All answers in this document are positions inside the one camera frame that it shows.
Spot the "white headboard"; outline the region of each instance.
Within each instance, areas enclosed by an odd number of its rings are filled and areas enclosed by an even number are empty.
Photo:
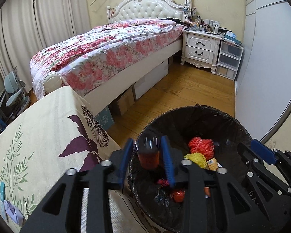
[[[109,23],[138,18],[178,18],[185,20],[183,5],[173,0],[124,0],[115,7],[115,13],[110,16]]]

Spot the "chair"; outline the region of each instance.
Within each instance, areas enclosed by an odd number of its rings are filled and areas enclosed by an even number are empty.
[[[14,70],[4,78],[4,88],[8,94],[12,94],[6,102],[7,107],[12,107],[17,104],[13,110],[13,116],[19,116],[25,109],[28,108],[30,97],[25,96],[25,83],[17,77]]]

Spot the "trash can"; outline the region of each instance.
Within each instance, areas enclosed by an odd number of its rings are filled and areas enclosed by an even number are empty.
[[[189,154],[189,141],[193,137],[212,139],[214,156],[241,184],[248,172],[247,166],[237,153],[237,145],[250,144],[252,138],[246,129],[227,113],[206,105],[187,106],[168,111],[154,119],[139,135],[156,136],[158,140],[167,135],[170,145]],[[128,183],[134,199],[143,212],[162,228],[180,232],[183,221],[183,203],[174,202],[163,192],[158,179],[165,178],[163,168],[148,171],[141,167],[138,155],[133,152],[129,164]]]

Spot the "metal screw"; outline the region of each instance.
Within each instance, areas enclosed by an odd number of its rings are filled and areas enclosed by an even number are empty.
[[[77,173],[77,170],[75,170],[74,168],[70,168],[66,171],[67,175],[75,175]]]
[[[219,168],[217,169],[217,172],[218,172],[219,174],[226,174],[226,173],[227,173],[227,169],[224,168],[224,167],[219,167]]]
[[[189,159],[184,159],[181,161],[181,164],[183,164],[184,166],[190,166],[191,164],[193,164],[193,162]]]
[[[110,160],[104,160],[104,161],[101,161],[100,164],[102,166],[111,166],[112,162]]]

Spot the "curtain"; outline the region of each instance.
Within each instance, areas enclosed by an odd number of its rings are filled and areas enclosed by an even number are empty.
[[[7,0],[2,6],[2,33],[10,64],[3,63],[6,74],[17,67],[19,79],[25,82],[25,90],[32,88],[30,60],[43,49],[35,21],[32,0]]]
[[[87,1],[69,0],[74,35],[80,35],[91,30]]]
[[[91,29],[86,0],[7,0],[0,10],[0,73],[17,67],[32,89],[30,60],[48,46]]]
[[[2,29],[2,10],[0,10],[0,74],[2,78],[5,78],[8,73],[12,71],[12,69],[13,66],[5,47],[5,40]]]
[[[39,35],[45,47],[74,36],[69,0],[34,0]]]

